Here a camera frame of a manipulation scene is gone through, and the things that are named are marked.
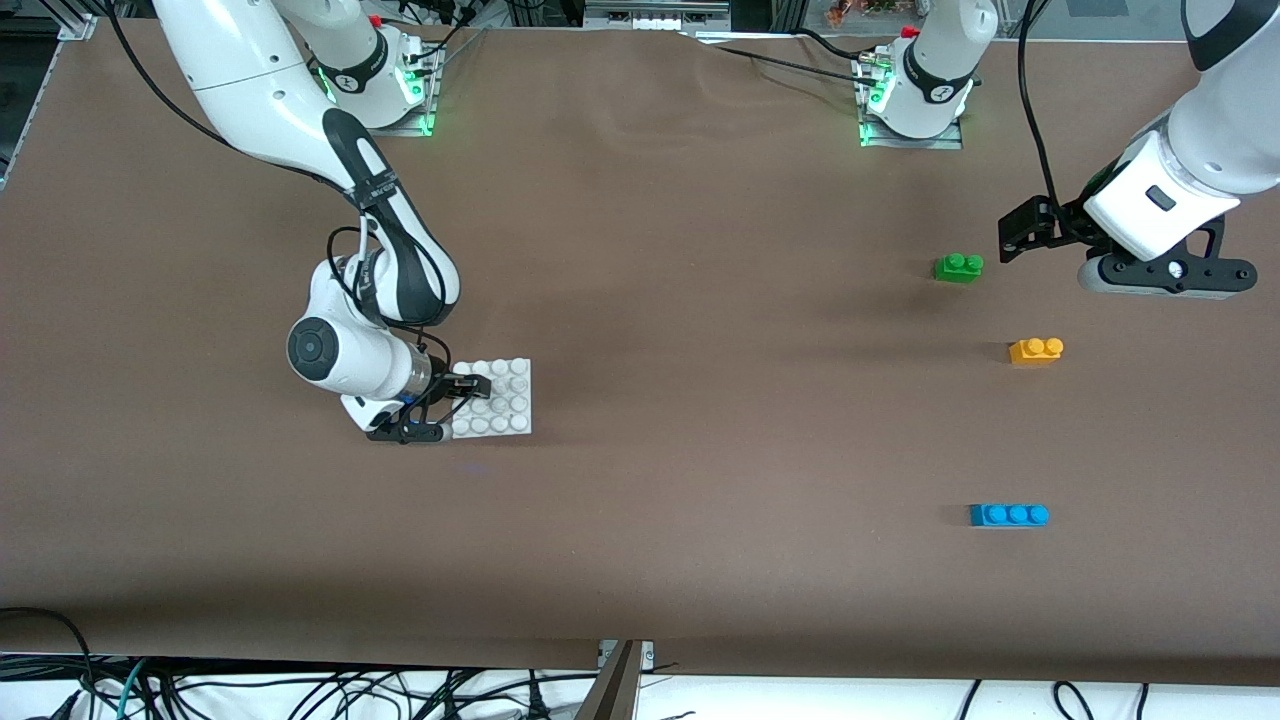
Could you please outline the white studded base plate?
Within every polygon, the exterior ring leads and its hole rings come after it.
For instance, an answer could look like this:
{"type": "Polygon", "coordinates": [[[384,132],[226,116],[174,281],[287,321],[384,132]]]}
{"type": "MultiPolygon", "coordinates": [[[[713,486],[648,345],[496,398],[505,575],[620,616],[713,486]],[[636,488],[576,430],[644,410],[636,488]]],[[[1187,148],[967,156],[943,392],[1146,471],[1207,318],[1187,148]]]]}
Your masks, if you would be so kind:
{"type": "Polygon", "coordinates": [[[488,398],[456,398],[449,418],[454,439],[476,439],[532,433],[532,363],[527,357],[456,363],[461,375],[479,374],[490,380],[488,398]]]}

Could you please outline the blue three-stud block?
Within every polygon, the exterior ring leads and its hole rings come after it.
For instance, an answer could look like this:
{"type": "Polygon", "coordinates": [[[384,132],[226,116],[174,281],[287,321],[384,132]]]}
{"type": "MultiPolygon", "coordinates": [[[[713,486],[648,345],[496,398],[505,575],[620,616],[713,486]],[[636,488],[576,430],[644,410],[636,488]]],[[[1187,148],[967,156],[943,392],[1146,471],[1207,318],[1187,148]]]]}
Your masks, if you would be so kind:
{"type": "Polygon", "coordinates": [[[1042,503],[973,503],[969,523],[974,528],[1043,528],[1050,524],[1051,512],[1042,503]]]}

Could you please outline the brown table cover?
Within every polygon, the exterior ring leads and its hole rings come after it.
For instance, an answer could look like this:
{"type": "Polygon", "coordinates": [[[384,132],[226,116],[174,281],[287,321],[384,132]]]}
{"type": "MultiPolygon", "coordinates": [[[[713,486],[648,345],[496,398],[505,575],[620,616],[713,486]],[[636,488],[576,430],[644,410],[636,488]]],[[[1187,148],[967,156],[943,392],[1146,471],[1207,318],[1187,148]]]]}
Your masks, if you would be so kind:
{"type": "Polygon", "coordinates": [[[1280,685],[1280,190],[1226,301],[1001,265],[1041,173],[1014,51],[980,73],[963,150],[863,147],[832,79],[486,32],[380,146],[532,433],[398,446],[285,359],[355,210],[68,44],[0,192],[0,607],[124,655],[1280,685]]]}

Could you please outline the colourful background object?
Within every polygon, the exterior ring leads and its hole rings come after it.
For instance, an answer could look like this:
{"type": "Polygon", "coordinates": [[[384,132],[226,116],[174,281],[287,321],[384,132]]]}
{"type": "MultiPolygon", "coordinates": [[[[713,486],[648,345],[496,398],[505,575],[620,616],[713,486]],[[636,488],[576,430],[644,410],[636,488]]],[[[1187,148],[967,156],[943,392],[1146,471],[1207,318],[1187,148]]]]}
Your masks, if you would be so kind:
{"type": "Polygon", "coordinates": [[[824,18],[832,28],[899,12],[902,0],[829,0],[824,18]]]}

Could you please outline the white power strip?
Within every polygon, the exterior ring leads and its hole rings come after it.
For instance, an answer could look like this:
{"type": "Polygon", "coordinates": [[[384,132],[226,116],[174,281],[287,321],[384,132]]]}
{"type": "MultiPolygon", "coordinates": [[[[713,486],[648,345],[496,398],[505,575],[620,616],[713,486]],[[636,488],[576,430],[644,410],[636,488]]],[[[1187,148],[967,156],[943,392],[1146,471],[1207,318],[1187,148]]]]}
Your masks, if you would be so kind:
{"type": "Polygon", "coordinates": [[[585,29],[730,32],[730,0],[582,0],[585,29]]]}

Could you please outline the metal table leg bracket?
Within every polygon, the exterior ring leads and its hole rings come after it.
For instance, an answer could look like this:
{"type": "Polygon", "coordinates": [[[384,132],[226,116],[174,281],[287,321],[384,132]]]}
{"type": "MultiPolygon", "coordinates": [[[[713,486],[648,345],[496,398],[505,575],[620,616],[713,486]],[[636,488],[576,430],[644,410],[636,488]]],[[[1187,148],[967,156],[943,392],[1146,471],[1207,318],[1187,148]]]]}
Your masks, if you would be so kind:
{"type": "Polygon", "coordinates": [[[652,641],[605,639],[599,673],[573,720],[635,720],[641,675],[655,667],[652,641]]]}

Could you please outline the aluminium frame rail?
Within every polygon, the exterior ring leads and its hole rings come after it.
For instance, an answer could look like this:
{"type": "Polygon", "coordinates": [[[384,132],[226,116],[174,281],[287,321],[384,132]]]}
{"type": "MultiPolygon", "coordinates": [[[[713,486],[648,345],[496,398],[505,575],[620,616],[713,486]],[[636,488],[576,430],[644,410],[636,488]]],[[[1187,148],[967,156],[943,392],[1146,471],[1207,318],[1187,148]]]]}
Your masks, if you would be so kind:
{"type": "Polygon", "coordinates": [[[97,18],[106,10],[99,0],[40,0],[59,24],[58,40],[82,41],[91,37],[97,18]]]}

